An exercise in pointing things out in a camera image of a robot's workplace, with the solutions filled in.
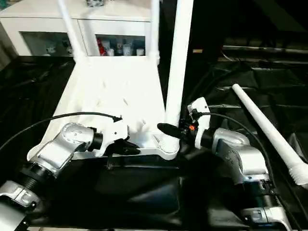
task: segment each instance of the white plastic chair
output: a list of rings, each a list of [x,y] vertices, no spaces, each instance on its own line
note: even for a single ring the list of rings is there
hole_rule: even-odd
[[[158,154],[168,160],[175,158],[179,140],[163,135],[156,126],[164,121],[176,126],[179,123],[193,0],[178,0],[177,4],[166,110],[157,69],[159,0],[152,0],[151,4],[149,56],[121,57],[88,57],[78,43],[64,0],[57,1],[76,65],[54,115],[80,111],[120,115],[128,123],[129,141],[141,147],[141,154]],[[112,120],[88,115],[54,120],[41,144],[53,139],[68,122],[100,130]]]

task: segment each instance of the white pole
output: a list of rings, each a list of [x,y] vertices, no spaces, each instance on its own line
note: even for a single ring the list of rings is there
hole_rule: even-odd
[[[289,168],[289,173],[295,183],[297,185],[307,184],[308,165],[301,160],[293,148],[243,91],[243,89],[238,84],[234,84],[232,88]]]
[[[150,46],[150,58],[153,58],[159,64],[159,0],[151,1],[151,46]]]
[[[86,55],[84,54],[79,44],[79,41],[77,39],[77,35],[74,31],[73,23],[69,16],[64,0],[58,0],[58,6],[59,6],[62,18],[64,20],[64,23],[67,29],[67,35],[68,35],[69,41],[73,48],[74,60],[76,63],[83,63]]]
[[[165,122],[179,126],[187,50],[193,13],[193,0],[178,0],[175,20]],[[177,138],[164,135],[160,148],[175,158],[180,148]]]

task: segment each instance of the black fabric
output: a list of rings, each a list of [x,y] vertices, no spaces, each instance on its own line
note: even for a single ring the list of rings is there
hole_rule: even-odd
[[[28,57],[19,58],[0,73],[1,129],[5,131],[1,142],[52,115],[73,66],[72,59]],[[293,183],[285,164],[242,107],[231,85],[245,87],[306,161],[307,70],[304,65],[188,61],[182,107],[182,118],[187,118],[186,104],[204,96],[212,112],[239,119],[258,133],[270,153],[278,193],[302,228],[307,228],[307,223],[285,180],[306,208],[307,192]],[[17,139],[1,153],[2,180],[25,161],[27,151],[40,141],[46,126]],[[244,132],[215,117],[211,126]],[[158,156],[73,161],[50,189],[51,201],[44,201],[31,215],[31,224],[89,229],[245,230],[248,227],[238,216],[240,198],[226,177],[227,171],[210,150],[196,150],[187,144],[182,144],[173,161]]]
[[[72,58],[18,57],[0,72],[0,144],[52,116],[75,63]],[[0,153],[0,183],[20,170],[48,123],[16,138]]]

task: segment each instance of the black cloth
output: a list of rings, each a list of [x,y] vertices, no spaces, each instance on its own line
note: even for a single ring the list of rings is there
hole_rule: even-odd
[[[0,72],[1,130],[5,131],[1,143],[53,114],[73,66],[72,59],[27,57]],[[229,115],[256,131],[270,153],[278,192],[302,228],[307,228],[285,180],[306,208],[307,192],[293,183],[285,164],[232,92],[233,83],[245,87],[306,161],[307,66],[188,62],[182,107],[184,119],[187,103],[204,96],[212,112]],[[46,126],[16,139],[1,153],[2,180],[25,161],[27,151],[40,141]],[[211,126],[243,132],[215,117]],[[31,215],[31,224],[88,229],[244,230],[247,226],[234,206],[240,198],[234,194],[231,180],[222,176],[222,168],[222,161],[209,150],[196,150],[187,144],[172,161],[158,156],[73,161],[50,189],[51,201],[44,201]]]
[[[72,58],[18,57],[0,72],[0,144],[53,115],[74,65]],[[20,168],[47,126],[20,135],[0,153],[1,184]]]

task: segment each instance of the silver robotic arm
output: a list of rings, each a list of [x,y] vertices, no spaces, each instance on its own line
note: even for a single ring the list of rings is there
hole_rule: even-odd
[[[208,140],[209,134],[204,136],[207,133],[204,128],[209,128],[210,116],[195,116],[205,112],[205,109],[208,107],[204,98],[197,99],[188,106],[192,119],[198,122],[198,127],[202,128],[203,133],[196,136],[196,148],[201,147],[203,143],[209,143],[200,137]],[[245,135],[223,128],[218,128],[214,132],[211,142],[212,153],[223,159],[229,167],[231,178],[242,199],[240,207],[244,220],[250,225],[267,228],[282,224],[287,231],[291,231],[291,225],[278,201],[262,153],[250,145]]]
[[[74,153],[94,149],[105,151],[109,144],[128,137],[124,123],[117,124],[115,128],[117,130],[112,130],[113,134],[102,134],[81,124],[66,124],[24,165],[16,181],[8,180],[0,187],[0,230],[26,230],[26,212],[40,203],[41,193],[55,181]]]

